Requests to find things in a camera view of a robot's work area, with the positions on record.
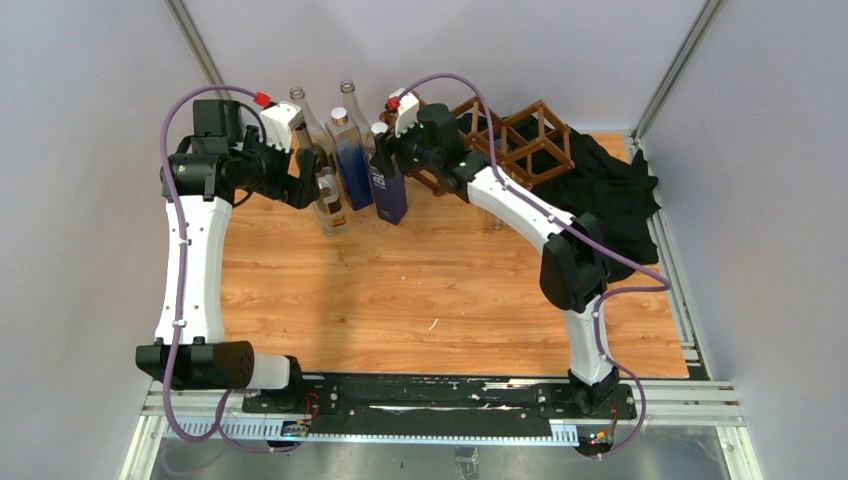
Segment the clear square glass bottle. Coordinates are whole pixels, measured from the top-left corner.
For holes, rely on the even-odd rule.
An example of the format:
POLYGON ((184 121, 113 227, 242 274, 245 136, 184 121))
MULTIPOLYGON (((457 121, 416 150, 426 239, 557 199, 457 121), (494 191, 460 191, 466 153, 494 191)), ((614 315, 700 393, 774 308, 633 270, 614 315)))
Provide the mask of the clear square glass bottle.
POLYGON ((330 167, 322 167, 315 175, 315 180, 319 189, 315 209, 324 234, 334 236, 345 233, 348 222, 333 170, 330 167))

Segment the clear bottle with blue label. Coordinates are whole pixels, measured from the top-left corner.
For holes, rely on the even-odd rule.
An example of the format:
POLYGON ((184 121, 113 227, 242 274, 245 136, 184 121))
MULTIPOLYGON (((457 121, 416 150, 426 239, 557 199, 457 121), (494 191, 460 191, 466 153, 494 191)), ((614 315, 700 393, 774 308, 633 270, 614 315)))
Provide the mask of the clear bottle with blue label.
MULTIPOLYGON (((371 125, 373 135, 388 130, 388 125, 382 121, 371 125)), ((396 175, 389 179, 384 178, 372 166, 373 154, 368 155, 369 179, 378 217, 392 225, 399 225, 408 211, 405 177, 399 172, 393 158, 396 175)))

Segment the blue labelled clear bottle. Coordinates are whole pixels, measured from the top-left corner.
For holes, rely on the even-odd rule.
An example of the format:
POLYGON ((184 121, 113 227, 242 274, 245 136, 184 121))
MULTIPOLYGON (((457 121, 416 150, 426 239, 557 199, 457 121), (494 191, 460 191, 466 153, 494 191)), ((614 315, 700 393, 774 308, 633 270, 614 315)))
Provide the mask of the blue labelled clear bottle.
POLYGON ((346 196, 351 208, 358 211, 373 204, 362 136, 345 108, 333 108, 330 115, 325 128, 333 143, 346 196))

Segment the clear bottle with black label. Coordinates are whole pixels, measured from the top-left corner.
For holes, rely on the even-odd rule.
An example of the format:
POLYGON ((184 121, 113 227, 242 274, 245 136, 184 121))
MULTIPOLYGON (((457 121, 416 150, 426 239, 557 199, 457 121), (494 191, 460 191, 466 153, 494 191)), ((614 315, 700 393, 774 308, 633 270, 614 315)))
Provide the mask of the clear bottle with black label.
POLYGON ((346 79, 340 82, 339 89, 342 94, 343 107, 347 110, 348 116, 355 122, 360 131, 365 154, 372 155, 375 150, 375 142, 371 132, 371 123, 359 106, 355 84, 352 80, 346 79))

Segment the tall clear glass bottle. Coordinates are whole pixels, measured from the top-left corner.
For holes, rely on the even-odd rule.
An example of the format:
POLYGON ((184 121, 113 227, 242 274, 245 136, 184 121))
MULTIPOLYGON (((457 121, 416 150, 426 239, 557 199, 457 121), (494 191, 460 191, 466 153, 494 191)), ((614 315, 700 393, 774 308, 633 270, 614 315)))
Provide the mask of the tall clear glass bottle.
POLYGON ((289 96, 290 100, 301 108, 313 143, 320 145, 327 154, 330 154, 332 152, 331 138, 313 114, 308 100, 306 99, 305 90, 300 86, 292 87, 289 91, 289 96))

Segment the small clear glass bottle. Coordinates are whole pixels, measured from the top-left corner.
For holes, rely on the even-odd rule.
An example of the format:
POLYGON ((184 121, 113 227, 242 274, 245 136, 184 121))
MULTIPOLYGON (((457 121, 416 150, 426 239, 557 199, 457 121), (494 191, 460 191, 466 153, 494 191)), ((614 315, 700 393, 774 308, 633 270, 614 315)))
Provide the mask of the small clear glass bottle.
POLYGON ((489 224, 492 231, 501 231, 504 228, 503 221, 494 214, 489 215, 489 224))

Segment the dark green wine bottle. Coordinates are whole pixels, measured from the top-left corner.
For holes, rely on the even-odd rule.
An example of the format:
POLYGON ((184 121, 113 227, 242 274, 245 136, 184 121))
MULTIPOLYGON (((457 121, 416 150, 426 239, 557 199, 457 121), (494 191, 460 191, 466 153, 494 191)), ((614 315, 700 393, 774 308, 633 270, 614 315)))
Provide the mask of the dark green wine bottle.
POLYGON ((295 135, 297 140, 295 162, 300 170, 307 165, 308 156, 312 155, 317 158, 315 172, 318 172, 320 168, 329 168, 334 176, 337 175, 333 148, 326 134, 313 133, 307 123, 302 122, 296 129, 295 135))

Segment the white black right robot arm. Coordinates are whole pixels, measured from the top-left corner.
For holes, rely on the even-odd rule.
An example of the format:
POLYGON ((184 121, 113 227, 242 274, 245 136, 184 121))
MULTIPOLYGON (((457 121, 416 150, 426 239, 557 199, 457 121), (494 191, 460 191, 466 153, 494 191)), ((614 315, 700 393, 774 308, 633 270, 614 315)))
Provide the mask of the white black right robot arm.
POLYGON ((577 413, 596 417, 631 410, 631 393, 608 352, 602 297, 609 269, 590 215, 574 218, 510 179, 479 150, 465 145, 456 117, 443 104, 398 109, 390 126, 371 127, 371 165, 389 178, 424 170, 448 193, 493 214, 541 257, 539 286, 560 311, 570 345, 567 397, 577 413))

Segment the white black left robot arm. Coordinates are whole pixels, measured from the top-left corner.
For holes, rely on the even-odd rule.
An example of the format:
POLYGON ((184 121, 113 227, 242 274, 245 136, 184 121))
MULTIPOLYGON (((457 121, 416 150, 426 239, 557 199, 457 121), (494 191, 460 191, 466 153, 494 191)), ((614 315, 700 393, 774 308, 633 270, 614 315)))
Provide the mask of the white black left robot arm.
POLYGON ((154 341, 137 347, 135 362, 172 390, 253 390, 293 413, 307 398, 298 360, 226 338, 223 248, 237 191, 304 209, 319 196, 321 155, 299 106, 266 101, 254 125, 243 123, 241 110, 235 101, 194 101, 193 134, 165 158, 165 299, 154 341))

